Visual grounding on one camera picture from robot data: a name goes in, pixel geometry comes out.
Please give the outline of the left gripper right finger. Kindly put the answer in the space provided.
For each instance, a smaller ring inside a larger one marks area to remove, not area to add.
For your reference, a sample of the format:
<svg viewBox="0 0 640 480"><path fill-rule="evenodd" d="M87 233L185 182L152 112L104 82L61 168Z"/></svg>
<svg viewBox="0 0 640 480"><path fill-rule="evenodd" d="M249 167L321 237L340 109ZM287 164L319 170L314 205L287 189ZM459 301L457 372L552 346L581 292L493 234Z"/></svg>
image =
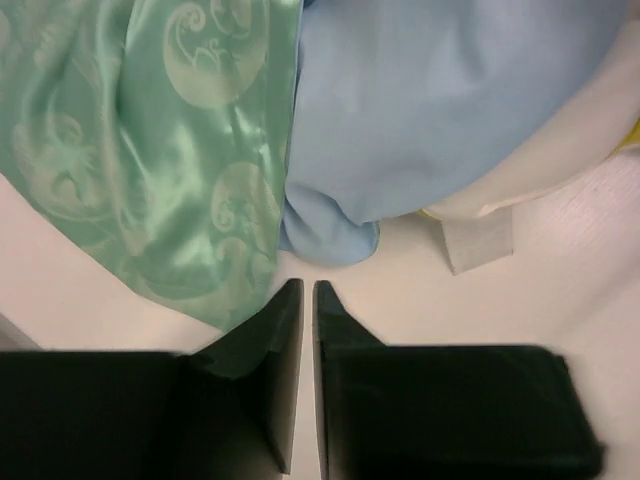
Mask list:
<svg viewBox="0 0 640 480"><path fill-rule="evenodd" d="M314 287L325 479L594 479L605 448L565 358L538 345L393 345Z"/></svg>

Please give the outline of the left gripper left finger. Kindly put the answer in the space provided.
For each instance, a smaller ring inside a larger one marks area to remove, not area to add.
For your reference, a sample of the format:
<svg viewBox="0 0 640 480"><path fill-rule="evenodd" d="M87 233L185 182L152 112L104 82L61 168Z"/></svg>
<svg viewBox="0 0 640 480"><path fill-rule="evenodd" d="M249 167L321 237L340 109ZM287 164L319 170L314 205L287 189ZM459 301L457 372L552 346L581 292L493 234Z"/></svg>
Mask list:
<svg viewBox="0 0 640 480"><path fill-rule="evenodd" d="M290 472L303 284L193 354L1 354L5 479L280 479Z"/></svg>

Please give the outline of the white yellow pillow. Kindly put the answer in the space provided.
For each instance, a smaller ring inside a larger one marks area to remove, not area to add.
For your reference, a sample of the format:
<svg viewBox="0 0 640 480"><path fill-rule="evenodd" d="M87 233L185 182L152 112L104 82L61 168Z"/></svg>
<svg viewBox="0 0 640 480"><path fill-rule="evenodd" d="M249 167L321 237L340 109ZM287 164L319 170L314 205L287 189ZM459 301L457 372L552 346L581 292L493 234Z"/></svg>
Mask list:
<svg viewBox="0 0 640 480"><path fill-rule="evenodd" d="M426 208L453 274L513 252L514 205L573 181L639 143L639 21L628 21L603 66L532 137L481 179Z"/></svg>

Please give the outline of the blue green pillowcase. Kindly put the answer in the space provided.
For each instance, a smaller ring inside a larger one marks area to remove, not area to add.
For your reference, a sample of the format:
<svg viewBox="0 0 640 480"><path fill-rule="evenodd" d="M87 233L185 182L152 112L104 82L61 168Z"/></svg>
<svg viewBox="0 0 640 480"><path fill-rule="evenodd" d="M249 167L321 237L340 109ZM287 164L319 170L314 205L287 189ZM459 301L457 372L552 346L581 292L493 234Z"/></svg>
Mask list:
<svg viewBox="0 0 640 480"><path fill-rule="evenodd" d="M279 250L358 263L521 150L630 24L627 1L5 1L1 172L226 332Z"/></svg>

